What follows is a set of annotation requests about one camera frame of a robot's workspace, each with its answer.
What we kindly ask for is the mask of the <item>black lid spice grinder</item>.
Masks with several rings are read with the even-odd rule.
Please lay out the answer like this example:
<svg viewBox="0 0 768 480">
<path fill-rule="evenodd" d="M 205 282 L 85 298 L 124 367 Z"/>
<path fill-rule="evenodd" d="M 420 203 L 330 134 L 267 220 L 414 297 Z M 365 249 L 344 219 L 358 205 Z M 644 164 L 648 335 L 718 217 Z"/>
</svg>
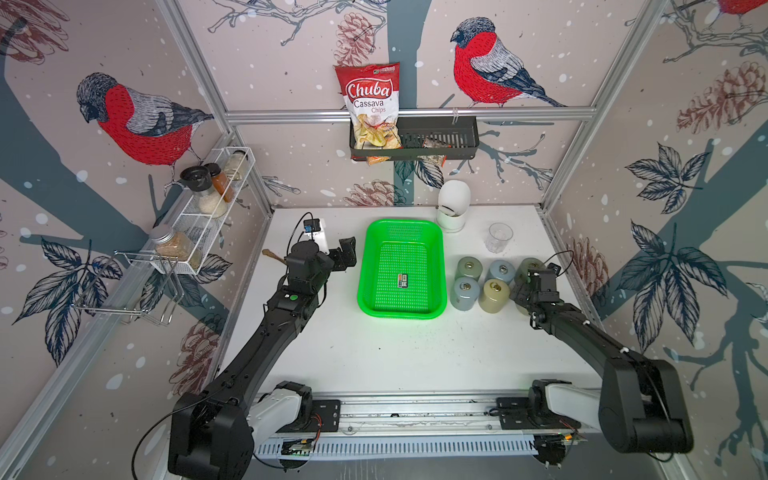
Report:
<svg viewBox="0 0 768 480">
<path fill-rule="evenodd" d="M 192 191 L 196 213 L 211 218 L 220 218 L 226 214 L 226 202 L 213 187 L 210 174 L 204 166 L 184 169 L 180 174 L 180 182 Z"/>
</svg>

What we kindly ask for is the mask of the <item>green plastic mesh basket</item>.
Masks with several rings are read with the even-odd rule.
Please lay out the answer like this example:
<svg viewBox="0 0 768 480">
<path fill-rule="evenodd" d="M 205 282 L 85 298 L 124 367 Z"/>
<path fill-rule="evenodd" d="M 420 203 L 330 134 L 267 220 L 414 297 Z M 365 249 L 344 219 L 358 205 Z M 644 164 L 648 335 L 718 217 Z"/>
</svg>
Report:
<svg viewBox="0 0 768 480">
<path fill-rule="evenodd" d="M 445 310 L 442 230 L 417 219 L 380 219 L 365 237 L 359 308 L 375 318 L 432 320 Z"/>
</svg>

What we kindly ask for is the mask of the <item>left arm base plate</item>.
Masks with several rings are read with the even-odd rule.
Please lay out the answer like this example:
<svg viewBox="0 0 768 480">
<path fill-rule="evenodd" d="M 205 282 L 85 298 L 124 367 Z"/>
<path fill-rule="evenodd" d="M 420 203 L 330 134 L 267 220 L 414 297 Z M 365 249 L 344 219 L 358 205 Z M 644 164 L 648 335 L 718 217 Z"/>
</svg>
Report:
<svg viewBox="0 0 768 480">
<path fill-rule="evenodd" d="M 300 408 L 299 417 L 277 430 L 278 433 L 337 432 L 341 414 L 341 401 L 313 400 Z"/>
</svg>

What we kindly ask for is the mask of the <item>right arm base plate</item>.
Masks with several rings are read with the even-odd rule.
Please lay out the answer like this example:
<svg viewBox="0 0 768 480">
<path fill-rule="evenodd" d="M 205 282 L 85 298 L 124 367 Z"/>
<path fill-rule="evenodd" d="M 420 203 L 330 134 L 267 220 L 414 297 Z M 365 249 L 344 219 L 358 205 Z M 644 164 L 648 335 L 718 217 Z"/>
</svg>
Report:
<svg viewBox="0 0 768 480">
<path fill-rule="evenodd" d="M 497 397 L 487 414 L 499 420 L 502 430 L 580 430 L 582 424 L 567 416 L 529 405 L 527 397 Z"/>
</svg>

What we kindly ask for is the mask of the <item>orange spice bottle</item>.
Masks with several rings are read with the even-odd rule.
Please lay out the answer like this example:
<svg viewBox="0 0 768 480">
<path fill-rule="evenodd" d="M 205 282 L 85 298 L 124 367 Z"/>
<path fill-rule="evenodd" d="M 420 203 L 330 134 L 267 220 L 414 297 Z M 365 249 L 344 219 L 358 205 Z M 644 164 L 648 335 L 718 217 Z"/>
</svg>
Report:
<svg viewBox="0 0 768 480">
<path fill-rule="evenodd" d="M 230 180 L 223 173 L 221 167 L 216 163 L 204 164 L 210 174 L 212 185 L 226 203 L 231 203 L 235 199 L 235 192 L 230 185 Z"/>
</svg>

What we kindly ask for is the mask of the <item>blue-grey tea canister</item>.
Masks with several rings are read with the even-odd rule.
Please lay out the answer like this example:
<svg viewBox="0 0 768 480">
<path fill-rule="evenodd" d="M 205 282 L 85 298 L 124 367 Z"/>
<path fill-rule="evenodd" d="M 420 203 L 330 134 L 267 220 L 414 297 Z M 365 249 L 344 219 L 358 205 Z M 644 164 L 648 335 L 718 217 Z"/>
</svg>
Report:
<svg viewBox="0 0 768 480">
<path fill-rule="evenodd" d="M 494 260 L 491 262 L 485 281 L 498 280 L 504 284 L 510 284 L 516 275 L 515 266 L 503 259 Z"/>
<path fill-rule="evenodd" d="M 456 278 L 450 291 L 451 305 L 459 311 L 473 308 L 480 295 L 480 286 L 472 277 Z"/>
</svg>

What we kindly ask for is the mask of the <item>red cassava chips bag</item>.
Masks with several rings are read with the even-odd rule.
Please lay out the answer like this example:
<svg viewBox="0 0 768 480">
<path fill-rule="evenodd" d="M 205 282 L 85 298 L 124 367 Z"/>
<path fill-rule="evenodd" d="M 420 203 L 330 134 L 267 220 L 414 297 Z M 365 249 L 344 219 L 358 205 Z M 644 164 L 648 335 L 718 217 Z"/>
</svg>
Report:
<svg viewBox="0 0 768 480">
<path fill-rule="evenodd" d="M 351 118 L 352 150 L 400 149 L 400 63 L 336 66 L 335 73 Z"/>
</svg>

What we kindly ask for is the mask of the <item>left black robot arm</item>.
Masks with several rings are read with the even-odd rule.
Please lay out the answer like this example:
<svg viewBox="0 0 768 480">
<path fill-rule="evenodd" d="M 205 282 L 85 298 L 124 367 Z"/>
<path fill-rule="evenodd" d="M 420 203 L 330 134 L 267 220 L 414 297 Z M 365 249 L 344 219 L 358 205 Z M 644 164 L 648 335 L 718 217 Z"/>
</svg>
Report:
<svg viewBox="0 0 768 480">
<path fill-rule="evenodd" d="M 282 382 L 262 400 L 256 396 L 320 306 L 318 296 L 327 290 L 330 275 L 356 265 L 356 240 L 344 238 L 328 252 L 313 240 L 299 241 L 285 262 L 286 274 L 245 346 L 202 392 L 185 393 L 177 401 L 171 414 L 170 473 L 187 479 L 240 479 L 266 439 L 287 425 L 307 423 L 309 387 Z"/>
</svg>

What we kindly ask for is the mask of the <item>glass jar with brown spice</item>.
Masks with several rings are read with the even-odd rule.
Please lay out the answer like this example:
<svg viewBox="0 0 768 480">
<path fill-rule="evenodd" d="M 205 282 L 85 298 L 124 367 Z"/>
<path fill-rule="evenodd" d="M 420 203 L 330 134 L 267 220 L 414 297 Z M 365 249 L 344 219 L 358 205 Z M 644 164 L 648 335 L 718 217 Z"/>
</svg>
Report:
<svg viewBox="0 0 768 480">
<path fill-rule="evenodd" d="M 158 225 L 149 233 L 155 251 L 168 258 L 187 261 L 193 252 L 193 244 L 182 232 L 174 230 L 169 225 Z"/>
</svg>

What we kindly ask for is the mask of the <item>white pale spice bottle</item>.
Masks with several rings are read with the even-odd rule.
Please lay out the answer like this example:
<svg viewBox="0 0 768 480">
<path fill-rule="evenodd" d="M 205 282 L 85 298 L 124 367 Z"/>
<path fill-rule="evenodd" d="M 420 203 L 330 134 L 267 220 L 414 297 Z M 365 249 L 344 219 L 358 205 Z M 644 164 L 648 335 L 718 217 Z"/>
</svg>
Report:
<svg viewBox="0 0 768 480">
<path fill-rule="evenodd" d="M 223 173 L 229 180 L 237 182 L 247 177 L 248 168 L 247 153 L 243 150 L 236 150 L 224 164 Z"/>
</svg>

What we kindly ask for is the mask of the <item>black wall basket shelf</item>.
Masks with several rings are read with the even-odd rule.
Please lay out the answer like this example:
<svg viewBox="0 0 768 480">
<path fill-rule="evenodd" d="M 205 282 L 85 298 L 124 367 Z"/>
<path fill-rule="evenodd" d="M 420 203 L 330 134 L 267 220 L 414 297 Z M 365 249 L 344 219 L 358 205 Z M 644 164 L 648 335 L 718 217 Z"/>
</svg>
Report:
<svg viewBox="0 0 768 480">
<path fill-rule="evenodd" d="M 448 160 L 467 160 L 473 159 L 479 148 L 477 120 L 472 116 L 400 117 L 397 129 L 400 148 L 357 148 L 354 129 L 350 127 L 351 157 L 356 161 L 366 161 L 369 157 L 405 161 L 437 155 Z"/>
</svg>

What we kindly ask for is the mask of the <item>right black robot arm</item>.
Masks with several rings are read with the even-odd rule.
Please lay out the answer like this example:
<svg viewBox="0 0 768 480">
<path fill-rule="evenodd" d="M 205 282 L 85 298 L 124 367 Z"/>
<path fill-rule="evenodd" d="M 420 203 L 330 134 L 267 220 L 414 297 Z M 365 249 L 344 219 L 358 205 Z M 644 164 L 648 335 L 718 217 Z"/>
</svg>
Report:
<svg viewBox="0 0 768 480">
<path fill-rule="evenodd" d="M 530 267 L 514 281 L 510 298 L 530 324 L 565 343 L 601 377 L 596 426 L 620 453 L 684 454 L 693 430 L 676 369 L 621 345 L 593 325 L 557 290 L 558 272 Z"/>
</svg>

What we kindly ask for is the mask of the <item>green tea canister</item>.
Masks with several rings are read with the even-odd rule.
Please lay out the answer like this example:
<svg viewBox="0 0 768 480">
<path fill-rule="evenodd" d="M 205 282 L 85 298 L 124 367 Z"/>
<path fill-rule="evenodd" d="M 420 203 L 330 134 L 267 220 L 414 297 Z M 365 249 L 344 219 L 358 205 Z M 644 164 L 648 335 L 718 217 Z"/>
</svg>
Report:
<svg viewBox="0 0 768 480">
<path fill-rule="evenodd" d="M 532 272 L 544 270 L 546 265 L 539 259 L 528 257 L 521 261 L 515 276 L 516 285 L 524 285 L 530 282 Z"/>
<path fill-rule="evenodd" d="M 478 282 L 482 272 L 483 265 L 480 260 L 472 256 L 465 256 L 462 257 L 457 263 L 455 278 L 471 278 Z"/>
</svg>

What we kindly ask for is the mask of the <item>iridescent butter knife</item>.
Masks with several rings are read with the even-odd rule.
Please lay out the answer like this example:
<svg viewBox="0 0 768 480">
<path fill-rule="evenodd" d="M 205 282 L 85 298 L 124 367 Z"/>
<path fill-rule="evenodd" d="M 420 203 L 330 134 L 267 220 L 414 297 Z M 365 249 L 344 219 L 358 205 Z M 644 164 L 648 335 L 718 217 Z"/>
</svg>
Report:
<svg viewBox="0 0 768 480">
<path fill-rule="evenodd" d="M 287 264 L 287 262 L 286 262 L 284 257 L 281 257 L 280 255 L 274 253 L 273 251 L 271 251 L 269 249 L 263 249 L 261 254 L 266 256 L 266 257 L 268 257 L 268 258 L 274 259 L 274 260 L 282 263 L 283 265 Z"/>
</svg>

